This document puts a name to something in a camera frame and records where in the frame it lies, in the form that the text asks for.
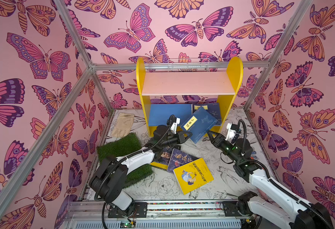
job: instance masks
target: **black cable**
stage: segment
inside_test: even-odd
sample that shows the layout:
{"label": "black cable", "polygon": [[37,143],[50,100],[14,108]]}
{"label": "black cable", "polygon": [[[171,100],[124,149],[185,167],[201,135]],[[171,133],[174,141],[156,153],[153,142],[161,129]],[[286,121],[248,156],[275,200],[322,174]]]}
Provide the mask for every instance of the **black cable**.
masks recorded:
{"label": "black cable", "polygon": [[234,163],[234,161],[231,161],[231,162],[225,162],[225,161],[222,159],[222,154],[223,154],[223,152],[221,152],[221,156],[220,156],[220,158],[221,158],[221,160],[222,160],[224,163],[226,163],[226,164],[232,164],[232,163]]}
{"label": "black cable", "polygon": [[106,227],[105,220],[104,220],[105,206],[106,206],[106,202],[104,202],[103,210],[101,211],[101,223],[103,224],[104,229],[108,229]]}

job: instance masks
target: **orange butterfly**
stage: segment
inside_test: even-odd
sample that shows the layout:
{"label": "orange butterfly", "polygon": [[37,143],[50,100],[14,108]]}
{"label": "orange butterfly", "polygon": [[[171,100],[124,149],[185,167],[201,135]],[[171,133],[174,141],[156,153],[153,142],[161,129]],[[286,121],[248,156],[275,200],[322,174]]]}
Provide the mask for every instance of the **orange butterfly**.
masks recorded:
{"label": "orange butterfly", "polygon": [[275,62],[275,65],[274,65],[274,68],[273,68],[273,71],[272,73],[275,72],[275,78],[277,79],[280,74],[282,72],[285,72],[285,71],[288,71],[290,68],[291,68],[291,63],[289,62],[283,62],[282,61],[285,61],[285,60],[281,60],[282,56],[279,58],[279,60],[277,60],[277,62]]}
{"label": "orange butterfly", "polygon": [[[46,125],[37,118],[33,118],[30,125],[32,126],[31,132],[33,133],[33,137],[35,139],[38,139],[38,137],[40,136]],[[59,132],[58,129],[57,133],[54,134],[54,136],[47,144],[46,148],[43,150],[42,152],[43,158],[39,162],[39,165],[42,164],[45,158],[49,158],[50,156],[52,156],[55,151],[57,151],[60,154],[66,154],[66,156],[68,156],[66,151],[69,146],[68,141],[70,140],[72,135],[73,125],[74,125],[73,120],[69,121],[66,125],[64,125],[59,135],[58,135]]]}
{"label": "orange butterfly", "polygon": [[25,197],[25,198],[20,199],[20,200],[23,200],[23,199],[34,200],[34,204],[21,207],[19,209],[16,209],[4,215],[0,219],[0,229],[5,229],[5,228],[29,229],[34,220],[35,208],[37,208],[37,211],[41,217],[46,218],[47,210],[46,210],[46,205],[43,203],[43,200],[52,201],[52,200],[55,200],[60,195],[60,192],[62,190],[62,183],[60,183],[62,169],[63,169],[63,162],[60,162],[58,163],[58,165],[55,166],[40,196],[39,196],[40,185],[42,184],[43,180],[39,184],[38,194],[36,194],[33,198]]}
{"label": "orange butterfly", "polygon": [[294,4],[294,2],[289,3],[285,7],[280,7],[279,3],[276,1],[270,2],[270,0],[251,0],[251,3],[253,5],[253,8],[255,10],[256,15],[259,18],[256,18],[255,14],[253,12],[250,12],[251,19],[244,21],[245,24],[251,23],[248,25],[244,25],[238,29],[235,29],[227,34],[227,37],[232,37],[236,39],[243,39],[247,36],[249,36],[250,39],[253,38],[261,38],[261,43],[264,44],[266,39],[266,32],[260,25],[268,24],[269,21],[265,18],[260,17],[273,17],[280,15],[284,12],[286,12],[289,8],[291,8]]}
{"label": "orange butterfly", "polygon": [[282,104],[280,104],[280,98],[282,96],[282,90],[283,90],[283,80],[280,79],[277,83],[277,85],[275,86],[274,91],[272,91],[269,94],[269,102],[273,105],[275,105],[274,107],[270,108],[268,110],[268,112],[275,112],[273,115],[273,125],[278,127],[282,127],[285,131],[291,133],[292,132],[292,126],[288,121],[288,118],[283,114],[283,112],[280,111],[280,109],[283,110],[282,108]]}
{"label": "orange butterfly", "polygon": [[[130,9],[127,0],[116,0],[116,1],[120,5]],[[75,2],[75,7],[79,10],[91,11],[94,13],[97,13],[102,9],[104,9],[103,11],[101,11],[100,16],[106,19],[114,18],[116,14],[115,4],[113,0],[101,0],[101,1],[77,0]]]}
{"label": "orange butterfly", "polygon": [[19,0],[18,2],[15,2],[15,0],[0,0],[0,16],[11,16],[17,6],[17,9],[19,10],[18,19],[24,34],[28,29],[28,20],[25,15],[26,12],[34,28],[43,36],[48,36],[50,29],[46,25],[50,25],[55,19],[55,11],[50,7],[40,5],[25,7],[23,4],[25,1]]}
{"label": "orange butterfly", "polygon": [[157,0],[155,5],[159,8],[169,9],[173,18],[185,18],[189,10],[198,10],[204,0]]}
{"label": "orange butterfly", "polygon": [[319,28],[310,28],[308,32],[314,36],[305,37],[300,40],[292,49],[292,51],[296,50],[296,48],[300,47],[303,52],[308,52],[308,56],[312,59],[318,61],[324,61],[325,53],[324,47],[321,43],[320,38],[325,40],[326,36],[323,32],[329,30],[333,25],[331,24],[335,21],[335,4],[328,10],[328,7],[320,9],[320,11],[315,11],[315,5],[313,4],[310,10],[310,20],[311,22],[319,28],[323,28],[320,30]]}

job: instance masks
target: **blue book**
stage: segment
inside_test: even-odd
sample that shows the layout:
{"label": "blue book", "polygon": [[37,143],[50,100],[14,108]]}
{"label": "blue book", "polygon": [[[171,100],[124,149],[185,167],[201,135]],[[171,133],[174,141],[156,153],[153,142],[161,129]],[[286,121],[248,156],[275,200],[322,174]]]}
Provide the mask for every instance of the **blue book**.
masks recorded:
{"label": "blue book", "polygon": [[184,164],[190,163],[197,159],[198,158],[195,156],[192,156],[179,149],[174,148],[171,154],[169,165],[167,166],[167,171],[169,173],[174,173],[175,168],[180,167]]}
{"label": "blue book", "polygon": [[203,107],[205,110],[208,111],[208,113],[211,114],[211,116],[215,117],[217,119],[217,123],[215,126],[220,126],[222,124],[222,118],[221,118],[221,110],[219,108],[219,103],[204,103],[204,104],[193,104],[193,113],[199,108]]}
{"label": "blue book", "polygon": [[180,118],[180,123],[192,116],[192,104],[151,104],[149,126],[166,125],[171,115]]}
{"label": "blue book", "polygon": [[197,143],[209,129],[211,129],[217,122],[210,113],[203,107],[199,107],[192,116],[184,122],[181,122],[181,129],[192,132],[190,137],[194,143]]}

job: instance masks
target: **book cover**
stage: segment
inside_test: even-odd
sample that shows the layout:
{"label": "book cover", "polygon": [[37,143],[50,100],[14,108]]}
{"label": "book cover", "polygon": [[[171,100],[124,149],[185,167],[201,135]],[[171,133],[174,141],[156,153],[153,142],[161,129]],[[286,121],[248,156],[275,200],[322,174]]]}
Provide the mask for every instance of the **book cover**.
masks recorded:
{"label": "book cover", "polygon": [[167,167],[167,171],[169,173],[174,173],[174,169],[180,167],[186,163],[197,160],[198,158],[192,156],[188,153],[180,151],[179,149],[173,149],[173,153],[171,154],[171,159],[169,165]]}
{"label": "book cover", "polygon": [[181,122],[181,129],[192,132],[190,139],[197,143],[217,122],[203,107],[199,107],[192,116]]}
{"label": "book cover", "polygon": [[151,104],[148,125],[166,125],[171,115],[180,118],[180,122],[187,120],[193,113],[192,104]]}
{"label": "book cover", "polygon": [[184,195],[213,181],[213,176],[203,158],[175,168],[174,174]]}
{"label": "book cover", "polygon": [[174,145],[173,147],[165,147],[163,149],[161,157],[158,160],[151,162],[150,165],[160,169],[167,170],[173,149],[179,150],[181,149],[181,145]]}
{"label": "book cover", "polygon": [[203,103],[203,104],[198,104],[194,103],[193,104],[193,113],[199,108],[203,107],[208,113],[211,114],[215,119],[217,119],[217,123],[215,126],[220,126],[222,124],[222,118],[221,118],[221,110],[219,108],[219,103]]}

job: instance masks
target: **purple butterfly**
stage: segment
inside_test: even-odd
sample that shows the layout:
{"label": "purple butterfly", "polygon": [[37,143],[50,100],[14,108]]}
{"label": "purple butterfly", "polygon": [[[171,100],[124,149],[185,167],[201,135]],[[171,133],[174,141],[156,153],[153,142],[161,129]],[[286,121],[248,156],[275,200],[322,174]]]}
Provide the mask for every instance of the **purple butterfly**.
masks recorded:
{"label": "purple butterfly", "polygon": [[73,159],[71,162],[71,167],[70,167],[70,173],[68,176],[68,186],[66,187],[66,194],[73,194],[77,191],[77,186],[79,186],[82,183],[82,174],[83,171],[80,170],[80,165],[78,164],[78,161],[76,159]]}
{"label": "purple butterfly", "polygon": [[179,100],[176,98],[176,95],[164,95],[160,98],[152,98],[152,104],[164,104],[164,103],[178,103]]}
{"label": "purple butterfly", "polygon": [[293,193],[306,199],[305,190],[301,184],[302,180],[299,181],[299,179],[301,179],[299,175],[303,172],[297,174],[304,160],[302,149],[296,147],[293,152],[289,152],[288,157],[281,157],[281,159],[282,166],[287,170],[287,172],[283,173],[283,182],[291,188]]}
{"label": "purple butterfly", "polygon": [[60,206],[57,218],[55,219],[54,229],[58,229],[62,225],[64,219],[66,218],[70,203],[76,200],[77,200],[76,195],[71,194],[66,196],[62,205]]}
{"label": "purple butterfly", "polygon": [[199,23],[199,21],[202,19],[199,19],[197,22],[195,22],[195,26],[187,24],[174,25],[167,28],[165,33],[174,41],[181,41],[181,39],[184,38],[181,41],[181,46],[183,47],[188,45],[197,46],[198,37],[203,39],[204,34],[209,41],[213,41],[216,36],[221,36],[224,33],[223,29],[213,26],[226,26],[231,19],[233,10],[233,7],[224,7],[209,15],[202,24]]}
{"label": "purple butterfly", "polygon": [[250,95],[250,92],[252,91],[254,85],[258,80],[255,76],[256,74],[250,75],[249,78],[247,79],[246,86],[241,85],[242,88],[240,88],[237,93],[238,97],[246,98]]}
{"label": "purple butterfly", "polygon": [[198,95],[183,95],[183,99],[187,102],[185,103],[215,103],[217,102],[217,98],[208,98],[208,97],[203,97]]}
{"label": "purple butterfly", "polygon": [[148,12],[149,7],[144,3],[140,4],[130,17],[130,29],[127,28],[127,32],[110,34],[104,41],[106,47],[127,48],[136,53],[141,48],[138,40],[151,41],[155,35],[148,27],[152,21]]}
{"label": "purple butterfly", "polygon": [[77,140],[72,144],[72,150],[75,151],[77,155],[81,154],[83,162],[89,157],[89,152],[91,154],[95,153],[98,133],[99,130],[96,129],[92,132],[90,140]]}
{"label": "purple butterfly", "polygon": [[258,117],[258,126],[259,126],[259,134],[261,139],[266,139],[268,142],[268,148],[273,150],[274,153],[277,152],[277,148],[279,151],[285,150],[288,148],[288,143],[284,140],[281,136],[272,134],[272,130],[268,128],[267,123],[265,120],[259,116]]}

